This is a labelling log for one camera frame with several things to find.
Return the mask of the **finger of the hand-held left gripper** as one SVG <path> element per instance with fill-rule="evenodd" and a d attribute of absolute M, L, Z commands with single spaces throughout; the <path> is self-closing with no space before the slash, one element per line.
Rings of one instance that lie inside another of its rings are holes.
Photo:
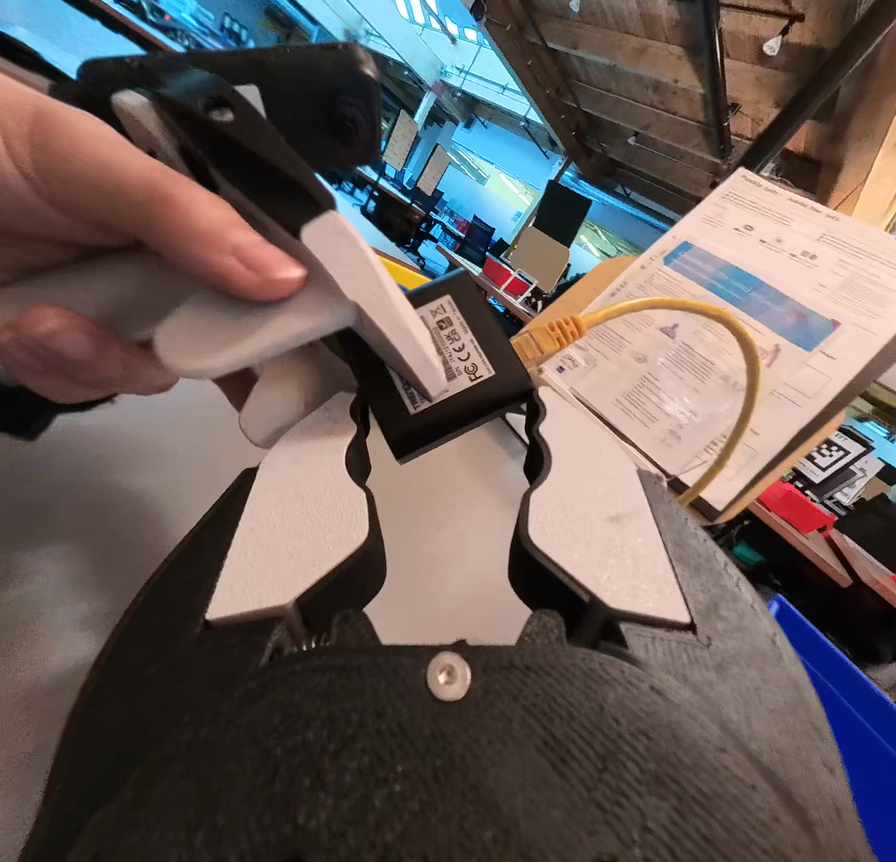
<path fill-rule="evenodd" d="M 326 210 L 302 227 L 301 242 L 354 304 L 355 332 L 426 398 L 440 396 L 447 378 L 431 331 L 356 228 Z"/>
<path fill-rule="evenodd" d="M 350 367 L 324 343 L 312 342 L 261 364 L 240 429 L 253 445 L 269 449 L 330 398 L 356 389 Z"/>

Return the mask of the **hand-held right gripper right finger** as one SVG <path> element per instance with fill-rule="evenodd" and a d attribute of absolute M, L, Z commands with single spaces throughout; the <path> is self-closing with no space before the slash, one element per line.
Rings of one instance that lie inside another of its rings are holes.
<path fill-rule="evenodd" d="M 526 406 L 527 481 L 512 534 L 512 588 L 567 630 L 589 618 L 689 629 L 685 594 L 642 483 L 608 431 L 537 388 Z"/>

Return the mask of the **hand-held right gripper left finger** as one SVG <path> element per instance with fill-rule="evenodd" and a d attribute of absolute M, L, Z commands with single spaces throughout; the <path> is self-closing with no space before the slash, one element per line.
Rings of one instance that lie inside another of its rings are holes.
<path fill-rule="evenodd" d="M 206 610 L 213 625 L 297 615 L 329 626 L 384 586 L 386 553 L 367 485 L 366 405 L 337 394 L 265 455 Z"/>

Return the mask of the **yellow plastic bin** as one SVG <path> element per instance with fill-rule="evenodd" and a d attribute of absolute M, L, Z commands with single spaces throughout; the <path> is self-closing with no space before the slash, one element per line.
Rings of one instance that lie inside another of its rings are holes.
<path fill-rule="evenodd" d="M 399 261 L 387 253 L 375 251 L 377 257 L 392 276 L 393 280 L 405 291 L 412 291 L 431 282 L 420 269 L 412 264 Z"/>

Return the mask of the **black network splitter box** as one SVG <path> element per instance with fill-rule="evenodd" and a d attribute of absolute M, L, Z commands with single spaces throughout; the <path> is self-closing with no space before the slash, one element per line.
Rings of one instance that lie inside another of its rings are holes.
<path fill-rule="evenodd" d="M 410 291 L 408 299 L 431 332 L 447 380 L 433 401 L 352 331 L 340 338 L 360 399 L 401 464 L 525 403 L 533 388 L 497 312 L 469 272 L 449 272 Z"/>

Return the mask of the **grey desk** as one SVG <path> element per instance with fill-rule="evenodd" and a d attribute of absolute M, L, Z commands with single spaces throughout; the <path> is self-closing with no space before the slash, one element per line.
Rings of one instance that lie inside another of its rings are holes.
<path fill-rule="evenodd" d="M 510 644 L 529 610 L 507 579 L 528 486 L 501 420 L 397 465 L 380 431 L 369 486 L 387 552 L 367 614 L 390 644 Z M 140 587 L 260 459 L 217 388 L 183 382 L 2 436 L 1 857 L 16 860 L 63 724 Z"/>

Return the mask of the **person's left hand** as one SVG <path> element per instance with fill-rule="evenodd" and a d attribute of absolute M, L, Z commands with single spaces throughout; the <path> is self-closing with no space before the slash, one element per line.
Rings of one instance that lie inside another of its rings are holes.
<path fill-rule="evenodd" d="M 307 271 L 230 205 L 96 117 L 1 78 L 1 281 L 134 246 L 213 289 L 287 298 Z M 53 403 L 152 396 L 177 381 L 154 353 L 73 311 L 2 327 L 2 376 Z"/>

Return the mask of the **black office chair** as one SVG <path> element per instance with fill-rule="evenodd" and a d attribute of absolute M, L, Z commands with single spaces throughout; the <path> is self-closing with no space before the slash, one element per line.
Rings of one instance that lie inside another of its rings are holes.
<path fill-rule="evenodd" d="M 458 242 L 454 254 L 482 268 L 487 260 L 489 247 L 495 236 L 495 227 L 484 222 L 477 215 L 469 221 L 463 238 Z"/>

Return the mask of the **red box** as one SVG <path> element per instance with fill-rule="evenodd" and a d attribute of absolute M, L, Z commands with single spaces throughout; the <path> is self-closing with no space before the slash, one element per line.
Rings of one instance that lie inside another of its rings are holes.
<path fill-rule="evenodd" d="M 504 294 L 514 299 L 524 298 L 532 292 L 531 279 L 511 268 L 509 263 L 490 254 L 484 261 L 481 274 Z"/>

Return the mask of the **lens wipe packet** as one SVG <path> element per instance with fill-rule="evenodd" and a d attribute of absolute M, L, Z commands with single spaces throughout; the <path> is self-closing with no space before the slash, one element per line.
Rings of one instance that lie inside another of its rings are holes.
<path fill-rule="evenodd" d="M 542 375 L 557 386 L 571 389 L 589 375 L 595 364 L 596 359 L 587 347 L 573 344 L 554 354 L 542 366 Z"/>

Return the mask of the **beige chair back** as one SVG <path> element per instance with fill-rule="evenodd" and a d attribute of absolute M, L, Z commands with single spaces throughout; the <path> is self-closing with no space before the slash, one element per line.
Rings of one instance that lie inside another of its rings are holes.
<path fill-rule="evenodd" d="M 554 291 L 566 273 L 570 249 L 534 225 L 529 225 L 510 248 L 507 261 L 514 271 L 528 275 L 533 285 L 549 293 Z"/>

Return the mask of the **black monitor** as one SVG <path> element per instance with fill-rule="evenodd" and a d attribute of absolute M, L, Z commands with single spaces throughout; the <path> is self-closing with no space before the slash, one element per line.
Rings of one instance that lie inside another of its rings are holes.
<path fill-rule="evenodd" d="M 532 227 L 567 249 L 574 244 L 593 201 L 561 181 L 547 182 Z"/>

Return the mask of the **black and white marker tag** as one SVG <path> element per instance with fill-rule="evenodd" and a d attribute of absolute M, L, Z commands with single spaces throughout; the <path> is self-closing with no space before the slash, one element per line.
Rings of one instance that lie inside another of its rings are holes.
<path fill-rule="evenodd" d="M 790 482 L 815 503 L 848 505 L 882 468 L 874 451 L 866 436 L 842 427 L 797 460 Z"/>

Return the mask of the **blue plastic bin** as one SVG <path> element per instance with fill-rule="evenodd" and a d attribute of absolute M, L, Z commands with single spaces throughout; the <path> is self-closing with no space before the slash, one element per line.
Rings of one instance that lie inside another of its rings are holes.
<path fill-rule="evenodd" d="M 894 702 L 781 595 L 768 610 L 818 694 L 878 860 L 895 859 Z"/>

